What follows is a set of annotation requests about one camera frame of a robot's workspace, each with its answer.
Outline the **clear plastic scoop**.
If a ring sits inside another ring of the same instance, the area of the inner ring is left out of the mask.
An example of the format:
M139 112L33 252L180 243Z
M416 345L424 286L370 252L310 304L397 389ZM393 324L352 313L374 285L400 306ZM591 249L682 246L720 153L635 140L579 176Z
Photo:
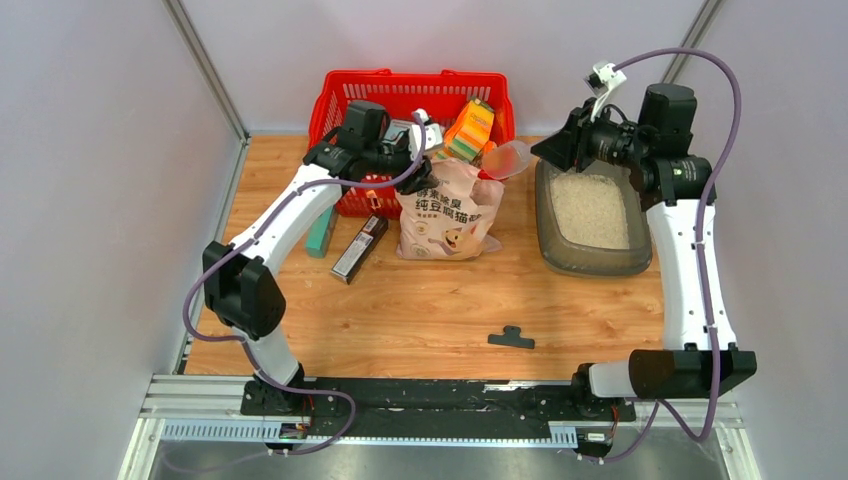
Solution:
M495 180L504 180L526 170L532 159L530 146L521 140L499 145L481 158L481 171Z

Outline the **pink cat litter bag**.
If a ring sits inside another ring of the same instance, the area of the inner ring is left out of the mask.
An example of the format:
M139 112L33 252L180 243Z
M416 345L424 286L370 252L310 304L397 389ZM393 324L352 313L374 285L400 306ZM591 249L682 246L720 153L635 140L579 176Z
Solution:
M433 164L436 186L397 197L400 258L460 261L502 249L490 229L505 186L480 173L460 160L442 160Z

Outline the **black bag clip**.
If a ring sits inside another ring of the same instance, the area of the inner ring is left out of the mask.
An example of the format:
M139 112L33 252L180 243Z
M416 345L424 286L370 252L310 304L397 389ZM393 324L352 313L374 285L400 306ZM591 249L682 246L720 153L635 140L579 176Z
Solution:
M524 337L522 329L515 325L505 325L500 334L489 334L487 342L491 345L505 346L532 350L535 348L535 340Z

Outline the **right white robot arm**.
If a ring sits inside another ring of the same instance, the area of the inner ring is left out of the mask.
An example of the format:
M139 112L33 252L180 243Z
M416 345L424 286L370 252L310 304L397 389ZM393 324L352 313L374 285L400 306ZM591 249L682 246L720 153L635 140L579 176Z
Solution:
M663 346L619 362L583 364L570 404L598 417L611 398L719 398L752 377L754 352L739 347L724 306L712 233L709 160L690 153L697 100L689 87L647 87L637 120L614 121L605 95L572 109L563 128L531 151L566 173L595 162L625 168L657 248L665 302Z

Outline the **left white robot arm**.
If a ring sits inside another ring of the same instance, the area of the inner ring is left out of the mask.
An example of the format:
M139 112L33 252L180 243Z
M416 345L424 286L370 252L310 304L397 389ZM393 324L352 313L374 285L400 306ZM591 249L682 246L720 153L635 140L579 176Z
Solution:
M410 126L389 135L388 111L356 100L340 125L313 145L283 190L257 220L229 243L213 241L202 254L203 272L189 294L231 330L255 378L268 386L267 401L291 415L315 390L303 386L303 369L282 331L286 300L276 276L310 227L353 188L366 187L370 174L383 175L381 187L412 194L435 184L429 157L444 143L441 127L423 109Z

